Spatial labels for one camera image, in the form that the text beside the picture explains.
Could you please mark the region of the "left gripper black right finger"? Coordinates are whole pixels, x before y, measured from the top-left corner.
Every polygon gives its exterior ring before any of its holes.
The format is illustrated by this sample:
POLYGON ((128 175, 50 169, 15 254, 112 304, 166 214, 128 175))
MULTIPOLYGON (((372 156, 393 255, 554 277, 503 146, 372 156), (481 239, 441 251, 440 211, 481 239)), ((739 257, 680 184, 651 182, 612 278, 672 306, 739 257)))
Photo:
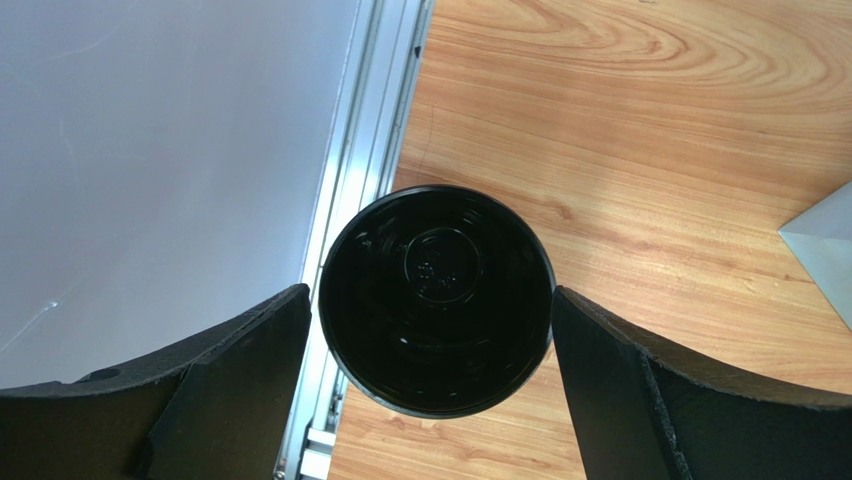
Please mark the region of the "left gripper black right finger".
POLYGON ((590 479, 847 479, 851 398, 750 372, 562 287, 551 310, 590 479))

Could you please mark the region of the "white paper bag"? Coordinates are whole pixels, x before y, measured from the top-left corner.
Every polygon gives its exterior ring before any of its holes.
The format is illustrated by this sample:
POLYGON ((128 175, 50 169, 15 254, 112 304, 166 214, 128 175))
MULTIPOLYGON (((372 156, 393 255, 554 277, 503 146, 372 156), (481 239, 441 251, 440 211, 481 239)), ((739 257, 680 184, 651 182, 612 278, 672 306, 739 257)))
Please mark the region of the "white paper bag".
POLYGON ((851 325, 851 185, 783 225, 778 233, 843 322, 851 325))

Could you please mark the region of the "black coffee cup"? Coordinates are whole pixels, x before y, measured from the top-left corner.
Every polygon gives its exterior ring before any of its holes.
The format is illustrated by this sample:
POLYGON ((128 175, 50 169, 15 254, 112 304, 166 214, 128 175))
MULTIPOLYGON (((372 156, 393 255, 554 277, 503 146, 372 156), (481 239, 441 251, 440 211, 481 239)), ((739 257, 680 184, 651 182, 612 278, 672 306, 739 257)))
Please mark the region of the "black coffee cup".
POLYGON ((543 362, 556 287, 514 211, 478 191, 427 185, 356 214, 324 261, 328 349, 361 392, 396 412, 455 419, 496 406, 543 362))

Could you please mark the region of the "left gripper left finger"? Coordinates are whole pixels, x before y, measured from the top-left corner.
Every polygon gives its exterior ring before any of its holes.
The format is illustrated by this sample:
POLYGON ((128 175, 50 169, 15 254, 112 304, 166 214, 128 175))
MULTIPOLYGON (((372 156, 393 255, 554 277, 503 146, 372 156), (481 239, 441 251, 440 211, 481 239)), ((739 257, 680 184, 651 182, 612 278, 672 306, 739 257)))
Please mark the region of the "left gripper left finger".
POLYGON ((293 285, 73 383, 1 393, 5 479, 269 479, 311 323, 293 285))

